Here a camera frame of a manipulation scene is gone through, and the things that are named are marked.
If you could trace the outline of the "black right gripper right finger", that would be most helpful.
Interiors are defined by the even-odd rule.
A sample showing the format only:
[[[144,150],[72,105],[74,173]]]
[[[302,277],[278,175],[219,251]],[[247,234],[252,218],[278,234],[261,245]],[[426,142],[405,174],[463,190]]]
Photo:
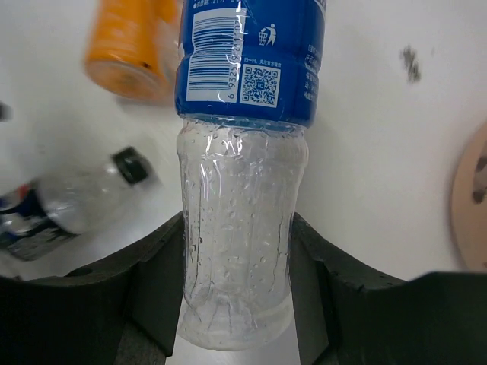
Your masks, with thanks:
[[[299,215],[290,281],[303,364],[484,364],[486,276],[387,275],[322,238]]]

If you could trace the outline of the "blue label white cap bottle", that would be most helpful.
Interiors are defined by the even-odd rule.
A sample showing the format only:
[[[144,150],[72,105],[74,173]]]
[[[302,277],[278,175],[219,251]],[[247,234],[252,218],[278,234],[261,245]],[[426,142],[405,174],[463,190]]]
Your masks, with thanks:
[[[317,110],[324,1],[186,1],[175,106],[185,283],[179,333],[240,351],[291,321],[291,223]]]

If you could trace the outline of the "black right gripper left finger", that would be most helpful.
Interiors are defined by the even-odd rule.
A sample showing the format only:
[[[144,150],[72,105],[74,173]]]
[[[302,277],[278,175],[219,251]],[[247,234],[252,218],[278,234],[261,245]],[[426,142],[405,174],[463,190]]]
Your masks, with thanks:
[[[183,294],[183,216],[63,277],[1,279],[3,364],[163,364]]]

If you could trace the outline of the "pepsi bottle black cap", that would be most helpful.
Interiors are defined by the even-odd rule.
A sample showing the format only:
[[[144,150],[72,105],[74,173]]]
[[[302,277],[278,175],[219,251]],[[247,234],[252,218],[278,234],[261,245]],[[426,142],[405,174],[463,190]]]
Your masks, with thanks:
[[[31,180],[1,196],[1,248],[33,261],[122,215],[154,176],[148,158],[128,146],[87,170]]]

